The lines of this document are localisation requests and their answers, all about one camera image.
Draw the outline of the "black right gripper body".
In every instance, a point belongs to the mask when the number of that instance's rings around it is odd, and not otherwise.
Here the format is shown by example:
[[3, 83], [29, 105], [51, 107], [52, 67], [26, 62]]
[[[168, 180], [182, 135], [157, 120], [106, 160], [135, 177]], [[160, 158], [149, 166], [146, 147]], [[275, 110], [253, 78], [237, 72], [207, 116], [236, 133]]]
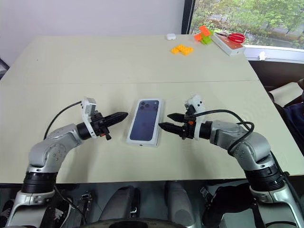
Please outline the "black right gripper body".
[[185, 104], [186, 113], [182, 117], [183, 122], [183, 133], [181, 135], [181, 138], [183, 140], [185, 139], [193, 139], [194, 138], [194, 132], [196, 127], [196, 117], [193, 117], [196, 113], [196, 110], [192, 104]]

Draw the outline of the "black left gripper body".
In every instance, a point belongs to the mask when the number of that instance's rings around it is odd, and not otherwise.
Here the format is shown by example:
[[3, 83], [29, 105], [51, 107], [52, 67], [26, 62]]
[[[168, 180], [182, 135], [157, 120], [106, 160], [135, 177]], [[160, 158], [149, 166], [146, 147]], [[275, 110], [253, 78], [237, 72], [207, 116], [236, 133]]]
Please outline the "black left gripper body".
[[96, 136], [105, 136], [106, 140], [108, 141], [111, 139], [111, 136], [107, 124], [108, 122], [106, 118], [103, 117], [100, 112], [95, 111], [95, 113], [91, 116], [91, 126]]

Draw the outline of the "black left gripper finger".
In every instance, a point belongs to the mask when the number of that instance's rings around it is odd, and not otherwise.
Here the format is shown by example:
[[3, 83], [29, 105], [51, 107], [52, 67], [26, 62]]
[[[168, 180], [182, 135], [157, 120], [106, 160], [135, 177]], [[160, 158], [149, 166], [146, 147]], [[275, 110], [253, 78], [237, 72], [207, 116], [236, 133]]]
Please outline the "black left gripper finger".
[[104, 117], [104, 122], [121, 122], [128, 116], [127, 112], [116, 112]]
[[104, 120], [105, 120], [104, 125], [106, 127], [110, 127], [110, 126], [113, 126], [113, 125], [115, 125], [117, 123], [120, 123], [124, 119], [123, 118], [105, 118]]

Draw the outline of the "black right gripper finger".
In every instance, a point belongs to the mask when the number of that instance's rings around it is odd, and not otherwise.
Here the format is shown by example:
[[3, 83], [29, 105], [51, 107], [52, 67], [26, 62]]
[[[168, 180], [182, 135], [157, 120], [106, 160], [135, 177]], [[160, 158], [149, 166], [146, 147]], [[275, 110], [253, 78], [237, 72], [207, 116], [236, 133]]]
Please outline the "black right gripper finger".
[[164, 130], [166, 132], [173, 133], [178, 136], [181, 136], [183, 134], [183, 128], [181, 126], [177, 126], [173, 123], [163, 122], [163, 123], [159, 123], [158, 125], [162, 130]]
[[185, 114], [172, 113], [168, 114], [167, 117], [179, 123], [183, 123], [185, 120]]

